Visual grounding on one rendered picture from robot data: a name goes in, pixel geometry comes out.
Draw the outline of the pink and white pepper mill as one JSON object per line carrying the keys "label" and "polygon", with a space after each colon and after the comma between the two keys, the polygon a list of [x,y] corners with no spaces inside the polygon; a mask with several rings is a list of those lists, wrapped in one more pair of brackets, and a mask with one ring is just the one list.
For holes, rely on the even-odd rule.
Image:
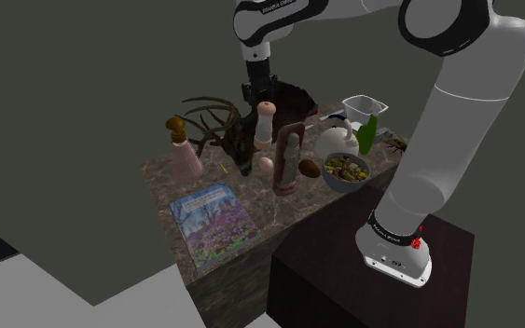
{"label": "pink and white pepper mill", "polygon": [[276,113],[276,107],[272,102],[260,102],[257,107],[258,119],[256,123],[256,133],[254,146],[260,150],[267,150],[272,143],[272,122]]}

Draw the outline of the dark deer head with antlers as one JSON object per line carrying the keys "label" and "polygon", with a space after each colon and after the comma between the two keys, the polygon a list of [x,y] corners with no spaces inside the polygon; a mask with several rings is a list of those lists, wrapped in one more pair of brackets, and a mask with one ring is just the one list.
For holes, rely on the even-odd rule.
{"label": "dark deer head with antlers", "polygon": [[[318,110],[318,104],[303,88],[278,80],[274,85],[274,98],[271,101],[276,106],[276,113],[272,119],[272,139],[277,141],[278,131],[285,125],[303,122]],[[217,104],[207,104],[187,111],[191,113],[207,110],[220,123],[219,127],[210,128],[203,117],[202,125],[194,120],[182,117],[202,132],[200,140],[188,141],[197,146],[196,155],[201,156],[207,142],[212,146],[221,146],[224,152],[232,158],[242,176],[252,172],[253,155],[256,152],[254,139],[258,114],[252,109],[248,116],[242,117],[238,108],[230,101],[217,97],[200,96],[183,100],[183,103],[195,101],[214,101]]]}

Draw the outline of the grey figure in red niche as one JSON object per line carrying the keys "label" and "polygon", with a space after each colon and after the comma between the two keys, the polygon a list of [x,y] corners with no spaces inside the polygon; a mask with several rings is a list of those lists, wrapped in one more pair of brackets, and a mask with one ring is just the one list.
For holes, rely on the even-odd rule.
{"label": "grey figure in red niche", "polygon": [[286,125],[279,130],[273,174],[276,196],[286,196],[297,191],[296,178],[304,131],[302,122]]}

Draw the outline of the brown egg-shaped object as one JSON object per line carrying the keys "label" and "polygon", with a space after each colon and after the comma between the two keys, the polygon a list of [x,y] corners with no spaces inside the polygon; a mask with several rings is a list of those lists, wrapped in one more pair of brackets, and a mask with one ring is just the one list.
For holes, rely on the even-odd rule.
{"label": "brown egg-shaped object", "polygon": [[303,159],[298,163],[298,171],[309,178],[321,176],[321,169],[310,159]]}

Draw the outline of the white plastic tub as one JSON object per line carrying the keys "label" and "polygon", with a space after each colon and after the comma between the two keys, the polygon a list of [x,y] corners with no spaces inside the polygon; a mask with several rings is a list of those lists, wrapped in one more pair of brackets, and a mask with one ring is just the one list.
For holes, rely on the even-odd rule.
{"label": "white plastic tub", "polygon": [[383,114],[389,106],[366,95],[354,95],[342,101],[347,119],[365,125],[371,116]]}

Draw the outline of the pink bottle with brown stopper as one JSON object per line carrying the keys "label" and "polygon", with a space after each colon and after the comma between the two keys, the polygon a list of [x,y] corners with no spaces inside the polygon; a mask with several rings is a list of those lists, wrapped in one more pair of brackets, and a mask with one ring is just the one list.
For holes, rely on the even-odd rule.
{"label": "pink bottle with brown stopper", "polygon": [[171,131],[173,179],[180,185],[196,183],[202,175],[203,167],[185,133],[185,120],[180,117],[169,118],[166,128]]}

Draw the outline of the green pickle-shaped object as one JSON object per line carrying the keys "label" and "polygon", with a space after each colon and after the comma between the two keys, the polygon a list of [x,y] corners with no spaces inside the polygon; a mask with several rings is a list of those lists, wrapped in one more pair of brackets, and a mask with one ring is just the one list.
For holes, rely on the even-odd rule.
{"label": "green pickle-shaped object", "polygon": [[378,118],[374,115],[369,117],[368,122],[362,125],[356,133],[356,139],[359,143],[359,153],[366,156],[376,137],[378,129]]}

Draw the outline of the grey bowl with mixed food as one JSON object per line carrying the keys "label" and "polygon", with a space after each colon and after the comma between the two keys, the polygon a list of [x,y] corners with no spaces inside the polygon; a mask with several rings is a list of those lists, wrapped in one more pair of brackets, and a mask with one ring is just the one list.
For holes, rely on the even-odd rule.
{"label": "grey bowl with mixed food", "polygon": [[326,184],[339,193],[351,193],[362,188],[370,179],[368,164],[353,154],[333,153],[322,166]]}

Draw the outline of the book with flower field cover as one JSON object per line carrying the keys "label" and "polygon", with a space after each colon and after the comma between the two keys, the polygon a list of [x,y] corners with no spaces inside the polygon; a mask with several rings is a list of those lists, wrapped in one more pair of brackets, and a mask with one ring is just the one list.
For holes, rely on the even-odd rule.
{"label": "book with flower field cover", "polygon": [[224,182],[174,201],[169,208],[199,272],[217,266],[262,235]]}

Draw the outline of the yellow and black bee figure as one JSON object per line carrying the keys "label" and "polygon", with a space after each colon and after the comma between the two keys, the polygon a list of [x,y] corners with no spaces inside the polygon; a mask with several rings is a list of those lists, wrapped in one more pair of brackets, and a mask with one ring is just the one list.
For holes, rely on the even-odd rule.
{"label": "yellow and black bee figure", "polygon": [[388,148],[392,148],[394,152],[399,151],[403,155],[408,147],[408,143],[399,135],[392,134],[389,137],[384,137],[382,141],[387,144]]}

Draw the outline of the dark robot stand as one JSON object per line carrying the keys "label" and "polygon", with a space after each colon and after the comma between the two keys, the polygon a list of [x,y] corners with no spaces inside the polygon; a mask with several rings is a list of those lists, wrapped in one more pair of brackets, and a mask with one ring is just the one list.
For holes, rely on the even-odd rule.
{"label": "dark robot stand", "polygon": [[411,287],[366,265],[356,231],[382,197],[365,186],[297,223],[271,258],[267,313],[281,328],[465,328],[475,237],[433,215],[431,278]]}

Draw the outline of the brown marble cabinet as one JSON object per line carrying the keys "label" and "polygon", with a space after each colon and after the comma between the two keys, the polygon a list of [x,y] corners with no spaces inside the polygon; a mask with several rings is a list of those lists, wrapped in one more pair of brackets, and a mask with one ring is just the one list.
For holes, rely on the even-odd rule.
{"label": "brown marble cabinet", "polygon": [[[244,328],[266,310],[272,253],[306,216],[321,210],[340,197],[321,178],[297,179],[297,191],[278,197],[272,177],[260,170],[243,177],[234,163],[218,147],[207,147],[201,157],[202,178],[191,185],[176,186],[169,155],[143,163],[148,184],[187,291],[206,328]],[[225,174],[219,164],[229,174]],[[169,204],[211,185],[224,182],[261,229],[260,239],[230,255],[217,266],[202,272],[195,268]]]}

